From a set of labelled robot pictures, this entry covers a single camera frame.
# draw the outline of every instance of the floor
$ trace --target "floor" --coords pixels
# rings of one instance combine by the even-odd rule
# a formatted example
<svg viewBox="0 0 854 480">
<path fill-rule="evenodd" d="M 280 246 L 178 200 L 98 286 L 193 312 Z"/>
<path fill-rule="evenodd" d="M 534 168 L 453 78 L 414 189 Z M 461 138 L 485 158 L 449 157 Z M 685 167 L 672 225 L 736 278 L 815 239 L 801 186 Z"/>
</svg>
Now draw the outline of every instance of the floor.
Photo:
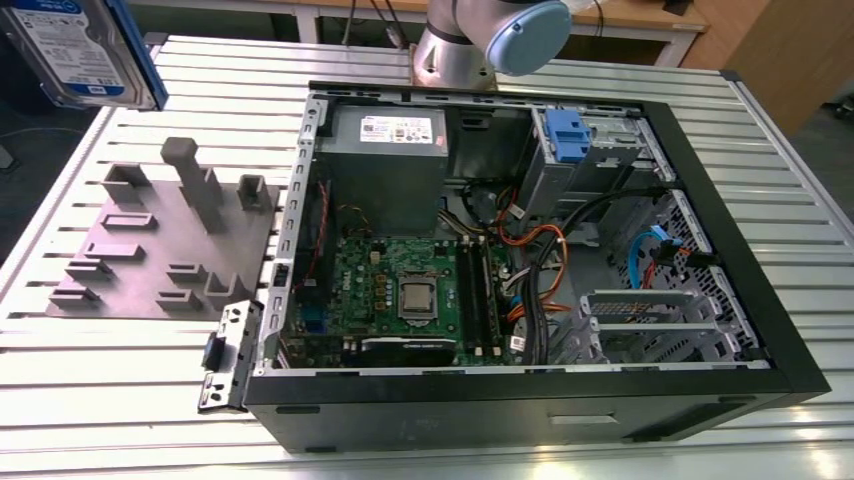
<svg viewBox="0 0 854 480">
<path fill-rule="evenodd" d="M 65 165 L 94 111 L 17 113 L 0 100 L 0 147 L 14 158 L 0 169 L 0 264 Z M 820 109 L 792 144 L 839 206 L 854 219 L 854 121 Z"/>
<path fill-rule="evenodd" d="M 94 110 L 14 112 L 0 100 L 0 148 L 13 163 L 0 169 L 0 264 L 14 246 L 53 181 L 74 151 Z"/>
<path fill-rule="evenodd" d="M 854 220 L 854 119 L 839 120 L 833 118 L 831 108 L 819 109 L 791 143 Z"/>
</svg>

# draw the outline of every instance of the blue drive bay latch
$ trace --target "blue drive bay latch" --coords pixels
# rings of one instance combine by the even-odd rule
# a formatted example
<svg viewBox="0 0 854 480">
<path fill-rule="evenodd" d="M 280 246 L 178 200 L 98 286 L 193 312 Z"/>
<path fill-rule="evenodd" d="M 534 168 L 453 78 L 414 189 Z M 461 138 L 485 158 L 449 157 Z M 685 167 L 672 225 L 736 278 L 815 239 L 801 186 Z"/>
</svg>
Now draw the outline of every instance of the blue drive bay latch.
<svg viewBox="0 0 854 480">
<path fill-rule="evenodd" d="M 589 152 L 589 128 L 575 110 L 545 110 L 545 133 L 557 163 L 580 163 Z"/>
</svg>

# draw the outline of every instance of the black cable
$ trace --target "black cable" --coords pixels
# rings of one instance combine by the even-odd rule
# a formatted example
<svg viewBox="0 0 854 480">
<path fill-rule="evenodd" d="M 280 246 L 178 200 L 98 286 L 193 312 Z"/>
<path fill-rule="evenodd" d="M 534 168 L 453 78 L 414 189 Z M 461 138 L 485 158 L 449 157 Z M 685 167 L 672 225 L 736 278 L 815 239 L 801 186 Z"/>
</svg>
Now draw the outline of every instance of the black cable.
<svg viewBox="0 0 854 480">
<path fill-rule="evenodd" d="M 378 16 L 378 19 L 382 21 L 382 23 L 388 27 L 390 24 L 388 23 L 388 20 L 385 20 L 385 17 L 382 16 L 382 12 L 380 11 L 378 7 L 376 6 L 376 0 L 370 0 L 370 5 L 373 5 L 373 10 L 376 10 L 376 15 Z"/>
<path fill-rule="evenodd" d="M 397 20 L 397 14 L 394 12 L 394 7 L 390 6 L 390 1 L 385 0 L 385 5 L 388 5 L 388 11 L 390 12 L 390 18 L 394 19 L 394 25 L 397 26 L 397 33 L 400 34 L 400 40 L 402 40 L 402 47 L 409 46 L 409 40 L 405 38 L 405 33 L 402 33 L 402 25 L 400 25 L 400 20 Z"/>
<path fill-rule="evenodd" d="M 529 288 L 530 274 L 525 275 L 521 280 L 521 292 L 524 293 Z M 536 325 L 536 315 L 533 312 L 533 304 L 528 302 L 524 297 L 521 298 L 521 309 L 524 310 L 524 349 L 521 350 L 521 363 L 524 365 L 544 365 L 541 362 L 541 338 L 538 338 L 538 332 L 541 331 L 540 325 Z"/>
<path fill-rule="evenodd" d="M 599 18 L 596 19 L 596 32 L 593 36 L 601 37 L 601 35 L 604 34 L 604 12 L 601 11 L 601 4 L 599 3 L 599 0 L 592 1 L 596 4 L 596 10 L 599 10 Z"/>
<path fill-rule="evenodd" d="M 560 231 L 563 232 L 564 238 L 568 238 L 569 233 L 577 227 L 577 225 L 584 221 L 584 219 L 599 210 L 599 207 L 609 204 L 613 200 L 619 200 L 625 197 L 660 197 L 661 195 L 669 192 L 668 187 L 648 187 L 648 188 L 631 188 L 625 190 L 617 190 L 616 192 L 605 193 L 588 202 L 585 202 L 577 209 L 572 212 L 572 214 L 567 217 L 560 225 Z M 525 316 L 530 316 L 530 323 L 533 328 L 536 329 L 533 338 L 534 341 L 540 343 L 538 348 L 534 350 L 538 352 L 538 355 L 534 356 L 536 361 L 540 364 L 546 364 L 548 362 L 548 320 L 545 318 L 545 312 L 542 309 L 542 304 L 538 301 L 538 272 L 541 270 L 541 265 L 545 263 L 548 259 L 548 254 L 553 250 L 557 244 L 557 237 L 554 235 L 550 236 L 548 242 L 542 246 L 536 256 L 533 262 L 530 262 L 530 270 L 526 274 L 525 283 L 522 284 L 522 298 L 521 304 L 524 308 Z"/>
<path fill-rule="evenodd" d="M 477 226 L 484 230 L 486 230 L 494 224 L 494 222 L 485 223 L 480 218 L 480 215 L 477 215 L 477 212 L 474 211 L 474 207 L 470 204 L 470 194 L 472 194 L 470 184 L 465 184 L 465 186 L 462 187 L 462 191 L 458 194 L 458 198 L 462 202 L 462 208 L 465 209 L 465 213 L 468 213 L 468 216 L 474 221 Z"/>
<path fill-rule="evenodd" d="M 342 18 L 328 17 L 337 24 L 338 28 L 344 30 L 346 26 L 346 20 Z M 352 20 L 352 29 L 349 30 L 349 42 L 346 45 L 356 45 L 362 47 L 369 47 L 370 45 L 376 45 L 376 42 L 380 42 L 382 38 L 385 38 L 385 33 L 380 33 L 378 35 L 370 36 L 369 38 L 358 33 L 358 30 L 354 28 L 358 25 L 362 25 L 366 22 L 365 19 L 353 18 Z"/>
<path fill-rule="evenodd" d="M 344 28 L 344 38 L 341 45 L 349 45 L 349 27 L 352 27 L 352 17 L 356 14 L 356 0 L 349 0 L 349 15 L 346 15 L 346 27 Z"/>
</svg>

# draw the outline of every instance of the motherboard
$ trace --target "motherboard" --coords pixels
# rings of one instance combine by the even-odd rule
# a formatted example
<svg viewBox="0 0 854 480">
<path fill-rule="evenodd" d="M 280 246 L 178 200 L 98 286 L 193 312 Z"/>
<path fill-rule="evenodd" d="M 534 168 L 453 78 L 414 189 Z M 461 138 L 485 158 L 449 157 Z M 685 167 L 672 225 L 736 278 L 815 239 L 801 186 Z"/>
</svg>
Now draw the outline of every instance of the motherboard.
<svg viewBox="0 0 854 480">
<path fill-rule="evenodd" d="M 482 239 L 340 239 L 332 299 L 300 308 L 290 360 L 333 368 L 364 363 L 358 353 L 374 350 L 381 364 L 405 348 L 425 352 L 428 364 L 437 356 L 450 365 L 505 364 L 493 287 L 506 255 Z"/>
</svg>

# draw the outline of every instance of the cpu socket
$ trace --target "cpu socket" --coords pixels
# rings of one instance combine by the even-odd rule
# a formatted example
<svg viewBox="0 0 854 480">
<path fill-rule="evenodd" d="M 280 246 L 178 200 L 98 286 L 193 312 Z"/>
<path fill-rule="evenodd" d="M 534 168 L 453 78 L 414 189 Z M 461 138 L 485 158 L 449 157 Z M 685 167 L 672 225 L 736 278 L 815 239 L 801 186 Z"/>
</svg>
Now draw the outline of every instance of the cpu socket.
<svg viewBox="0 0 854 480">
<path fill-rule="evenodd" d="M 397 316 L 413 327 L 424 327 L 438 318 L 434 277 L 397 278 Z"/>
</svg>

